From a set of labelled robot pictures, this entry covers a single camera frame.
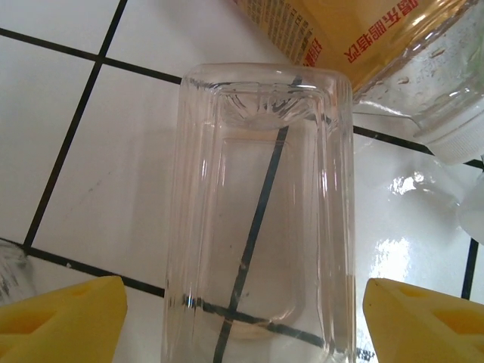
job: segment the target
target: yellow label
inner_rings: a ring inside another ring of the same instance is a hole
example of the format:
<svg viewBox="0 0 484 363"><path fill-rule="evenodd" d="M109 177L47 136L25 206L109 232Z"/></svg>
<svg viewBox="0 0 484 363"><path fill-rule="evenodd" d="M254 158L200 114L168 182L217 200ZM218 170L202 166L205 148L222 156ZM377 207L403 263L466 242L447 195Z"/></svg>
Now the yellow label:
<svg viewBox="0 0 484 363"><path fill-rule="evenodd" d="M234 0L294 63L338 70L353 91L466 0Z"/></svg>

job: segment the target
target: plastic bottle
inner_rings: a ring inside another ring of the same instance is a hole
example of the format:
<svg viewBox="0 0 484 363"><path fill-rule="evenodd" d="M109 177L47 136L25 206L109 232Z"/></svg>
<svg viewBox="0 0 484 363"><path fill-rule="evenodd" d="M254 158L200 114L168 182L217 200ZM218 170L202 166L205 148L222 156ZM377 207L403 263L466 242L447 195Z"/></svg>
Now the plastic bottle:
<svg viewBox="0 0 484 363"><path fill-rule="evenodd" d="M410 117L425 144L448 164L484 154L484 1L468 0L412 42L355 95L355 100Z"/></svg>

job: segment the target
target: black grout line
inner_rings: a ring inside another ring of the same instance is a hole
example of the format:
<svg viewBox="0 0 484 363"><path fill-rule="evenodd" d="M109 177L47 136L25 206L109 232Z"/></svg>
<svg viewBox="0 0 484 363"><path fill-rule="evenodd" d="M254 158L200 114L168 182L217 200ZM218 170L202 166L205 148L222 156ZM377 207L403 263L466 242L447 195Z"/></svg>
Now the black grout line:
<svg viewBox="0 0 484 363"><path fill-rule="evenodd" d="M423 154L433 155L432 151L430 151L428 147L418 144L417 142L397 138L396 136L383 134L382 132L365 129L360 126L353 126L353 132L357 135L365 136L366 138L374 138L375 140L386 142L387 144L404 147L405 149L418 151L419 153ZM484 163L481 160L471 160L465 164L477 169L484 169Z"/></svg>
<svg viewBox="0 0 484 363"><path fill-rule="evenodd" d="M51 174L48 178L47 185L45 186L44 192L40 198L39 205L37 206L36 213L33 216L32 222L30 224L29 230L23 242L26 252L29 252L29 248L33 244L33 240L36 237L37 231L39 230L40 222L44 216L45 210L47 209L48 201L51 199L52 191L54 191L55 184L59 175L61 173L62 165L66 160L67 153L69 152L70 145L73 142L74 135L76 134L77 127L81 122L82 115L84 114L85 106L88 103L89 96L91 95L94 84L101 70L101 63L96 62L92 67L91 74L85 85L84 91L82 92L81 99L77 105L76 112L74 113L73 119L70 123L69 129L67 130L66 137L62 146L60 147L59 154L55 160L54 167L52 168Z"/></svg>
<svg viewBox="0 0 484 363"><path fill-rule="evenodd" d="M259 196L259 202L257 203L256 211L254 212L249 236L247 237L244 253L242 254L242 259L240 260L237 277L235 278L234 287L232 289L230 303L228 304L228 310L231 312L236 312L239 305L240 295L242 294L242 289L244 288L245 280L249 272L250 262L252 260L254 249L256 247L257 237L259 235L259 231L262 225L262 220L264 219L265 209L267 208L272 185L275 179L275 174L278 169L279 160L281 159L287 130L288 126L283 127L279 130L274 146L274 151L272 152L271 160L269 161L267 173L265 174L264 184L262 185L262 190ZM222 363L231 327L232 320L227 318L224 319L224 322L222 323L222 329L220 330L219 339L217 341L215 353L213 355L213 363Z"/></svg>
<svg viewBox="0 0 484 363"><path fill-rule="evenodd" d="M74 136L76 135L77 128L79 127L79 124L81 122L81 118L84 114L85 107L87 106L87 103L89 101L89 97L91 96L92 89L94 88L96 80L98 79L99 72L101 71L102 67L101 58L106 55L107 50L109 49L109 46L114 37L114 33L116 32L116 28L118 27L119 21L121 20L121 16L123 15L123 11L126 7L126 2L127 0L119 0L119 4L116 8L116 11L114 12L111 24L107 30L106 36L104 37L104 41L101 46L101 50L99 51L98 58L95 61L94 66L92 67L91 74L89 75L84 91L82 92L81 99L77 104L77 108L74 112L73 119L70 122L69 129L67 130L66 137L64 139L64 142L62 143L62 146L60 147L59 154L57 155L57 159L54 163L54 167L52 168L51 174L47 180L47 185L45 186L44 192L42 193L36 213L33 216L29 230L25 237L25 241L23 242L23 248L27 254L29 254L29 250L32 247L37 231L39 230L42 217L44 216L48 202L51 199L52 192L54 191L55 184L57 183L57 180L61 173L64 161L66 160L70 145L72 144Z"/></svg>
<svg viewBox="0 0 484 363"><path fill-rule="evenodd" d="M115 16L118 16L118 22L120 21L119 11L121 11L120 10L121 7L124 8L125 6L126 6L126 1L120 2L120 4L118 5L118 9L116 10L116 13L115 13ZM110 33L114 29L115 29L114 27L110 27L108 32ZM113 58L106 57L106 54L107 54L106 47L108 46L107 40L109 40L109 39L104 40L103 45L101 46L100 54L97 55L97 54L89 53L87 51L80 51L79 49L67 47L65 45L59 45L59 44L56 44L56 43L53 43L53 42L47 42L45 40L35 38L33 36L26 36L24 34L12 32L10 30L2 29L2 28L0 28L0 36L5 36L7 38L18 40L20 42L25 42L25 43L28 43L28 44L31 44L31 45L37 45L37 46L42 47L42 48L47 48L47 49L50 49L52 51L58 51L60 53L65 53L65 54L72 55L74 57L79 57L79 58L82 58L82 59L86 59L86 60L89 60L89 61L98 61L98 62L101 62L102 64L106 64L108 66L112 66L112 67L115 67L115 68L120 68L121 70L127 70L129 72L141 74L143 76L149 76L149 77L152 77L152 78L161 79L162 81L174 83L176 85L179 85L182 82L181 77L173 76L172 74L163 73L163 72L160 72L158 70L151 70L149 68L136 66L134 64L123 62L121 60L116 60L116 59L113 59Z"/></svg>
<svg viewBox="0 0 484 363"><path fill-rule="evenodd" d="M9 239L3 238L3 237L0 237L0 240L3 240L4 242L8 242L10 244L14 244L14 245L16 245L16 246L18 246L20 248L23 248L23 244L20 244L18 242L15 242L14 240L9 240Z"/></svg>
<svg viewBox="0 0 484 363"><path fill-rule="evenodd" d="M181 77L173 76L172 74L168 74L168 73L159 72L157 70L151 70L149 68L135 66L134 64L122 62L121 60L105 58L103 59L103 63L106 64L107 66L112 66L112 67L120 68L122 70L128 70L129 72L142 74L144 76L161 79L162 81L175 83L176 85L179 85L180 83L182 83Z"/></svg>
<svg viewBox="0 0 484 363"><path fill-rule="evenodd" d="M18 246L19 248L24 249L23 244L19 244L18 242L9 240L7 238L0 237L0 240L3 240L4 242L8 242L11 244L14 244ZM154 286L151 284L147 284L145 282L135 280L134 278L128 278L126 276L122 276L119 274L115 274L111 271L104 270L102 268L94 267L91 265L87 265L85 263L75 261L73 259L68 259L66 257L62 257L59 255L55 255L53 253L44 251L44 250L39 250L38 248L35 247L30 247L29 248L29 255L31 257L36 257L37 259L41 259L46 262L54 263L55 265L60 265L65 268L71 268L74 271L78 272L83 272L88 275L96 276L96 277L102 277L102 276L120 276L123 280L123 283L127 287L131 287L133 289L142 291L144 293L149 293L151 295L155 295L158 297L165 297L165 289L162 287Z"/></svg>
<svg viewBox="0 0 484 363"><path fill-rule="evenodd" d="M59 51L60 53L69 54L74 57L87 59L89 61L96 61L98 59L98 56L96 54L89 53L88 51L81 51L79 49L67 47L65 45L60 45L53 42L48 42L46 40L35 38L33 36L26 36L25 34L12 32L11 30L7 30L3 28L0 28L0 36L4 36L10 39L15 39L20 42L29 43L32 45L37 45L42 48L51 49L52 51Z"/></svg>
<svg viewBox="0 0 484 363"><path fill-rule="evenodd" d="M201 299L197 301L197 306L201 307L202 310L204 310L205 312L208 312L210 314L217 314L229 321L241 321L243 323L257 325L261 329L266 329L268 331L271 331L272 333L277 333L286 337L292 337L298 340L302 340L303 342L312 344L313 346L322 347L324 345L323 339L315 334L295 329L284 324L275 324L268 319L256 318L252 315L244 314L243 312L233 312L230 309L210 304L208 302L202 301Z"/></svg>
<svg viewBox="0 0 484 363"><path fill-rule="evenodd" d="M472 166L472 167L477 168L477 169L484 170L484 162L481 161L481 160L474 159L474 160L468 161L464 164L466 164L468 166Z"/></svg>
<svg viewBox="0 0 484 363"><path fill-rule="evenodd" d="M123 15L123 12L124 12L124 9L126 8L127 2L128 2L128 0L119 0L116 11L114 11L114 15L113 15L113 19L111 20L111 24L109 25L109 28L107 29L106 36L104 37L103 44L101 46L101 49L99 50L99 56L100 57L106 57L107 51L109 50L111 42L113 41L114 33L116 32L116 29L118 28L119 22L121 21L121 16Z"/></svg>
<svg viewBox="0 0 484 363"><path fill-rule="evenodd" d="M479 250L479 243L473 238L470 239L469 253L467 254L466 271L464 274L464 282L462 284L462 299L470 299L470 292L472 291L472 283L474 279L474 271L476 270L477 252Z"/></svg>

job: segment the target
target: floor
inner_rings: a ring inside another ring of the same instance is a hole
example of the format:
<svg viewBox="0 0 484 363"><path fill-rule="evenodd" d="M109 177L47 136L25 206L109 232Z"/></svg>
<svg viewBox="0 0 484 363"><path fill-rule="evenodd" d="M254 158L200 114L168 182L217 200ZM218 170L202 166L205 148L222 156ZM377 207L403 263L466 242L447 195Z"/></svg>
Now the floor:
<svg viewBox="0 0 484 363"><path fill-rule="evenodd" d="M287 63L227 0L0 0L0 238L41 292L123 276L115 363L160 361L180 77L233 61ZM368 277L484 303L484 247L455 218L483 167L442 165L410 120L354 123L358 361L376 362Z"/></svg>

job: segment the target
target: white bottle cap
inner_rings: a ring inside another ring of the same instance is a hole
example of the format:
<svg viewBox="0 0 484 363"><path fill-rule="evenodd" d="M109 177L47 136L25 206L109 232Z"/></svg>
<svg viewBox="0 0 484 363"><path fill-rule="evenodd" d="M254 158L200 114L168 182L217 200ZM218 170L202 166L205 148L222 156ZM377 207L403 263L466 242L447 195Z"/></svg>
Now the white bottle cap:
<svg viewBox="0 0 484 363"><path fill-rule="evenodd" d="M446 164L480 157L484 154L484 98L437 127L420 130L414 137Z"/></svg>

